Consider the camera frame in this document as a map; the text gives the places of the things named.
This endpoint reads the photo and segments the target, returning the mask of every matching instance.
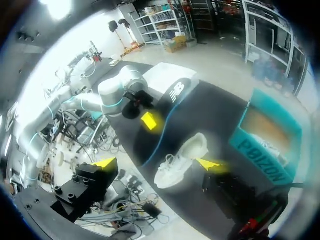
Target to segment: shoelace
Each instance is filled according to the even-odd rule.
[[[174,158],[175,156],[173,156],[172,154],[168,154],[167,156],[165,156],[165,162],[161,163],[159,170],[168,170]]]

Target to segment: new balance logo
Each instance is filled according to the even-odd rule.
[[[177,85],[175,85],[174,89],[170,92],[172,103],[177,100],[177,97],[182,93],[184,88],[185,85],[183,85],[181,82],[178,82]]]

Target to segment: teal shoebox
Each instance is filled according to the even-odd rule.
[[[267,117],[288,136],[288,149],[285,153],[281,153],[285,161],[281,161],[279,157],[263,147],[252,134],[242,128],[250,107]],[[229,144],[260,169],[274,185],[284,185],[292,183],[295,178],[301,156],[301,139],[301,126],[288,111],[272,97],[255,89],[237,128],[229,139]]]

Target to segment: robotic arm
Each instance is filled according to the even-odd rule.
[[[109,117],[116,117],[122,114],[126,105],[132,103],[137,93],[145,93],[147,90],[148,84],[142,74],[127,65],[116,77],[100,83],[98,94],[81,93],[73,96],[70,86],[65,86],[52,96],[49,104],[32,122],[25,126],[16,122],[14,135],[26,152],[20,174],[23,186],[26,188],[37,185],[40,169],[49,152],[49,145],[39,132],[54,119],[59,109],[102,112]]]

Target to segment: black mat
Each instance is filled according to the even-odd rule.
[[[206,157],[229,162],[232,172],[242,177],[249,186],[257,187],[258,192],[272,188],[268,179],[228,144],[247,104],[229,92],[200,82],[172,113],[159,146],[161,134],[151,135],[142,127],[140,119],[128,120],[120,116],[112,120],[124,149],[139,166],[148,183],[180,217],[210,239],[226,239],[235,223],[227,219],[218,205],[203,194],[201,186],[194,182],[192,169],[186,172],[181,183],[167,189],[158,189],[154,184],[154,176],[167,154],[176,154],[188,138],[203,133],[209,151],[215,149],[217,140],[220,143],[220,152],[210,152]],[[168,114],[167,107],[168,98],[163,97],[156,109]],[[150,159],[157,146],[157,151]]]

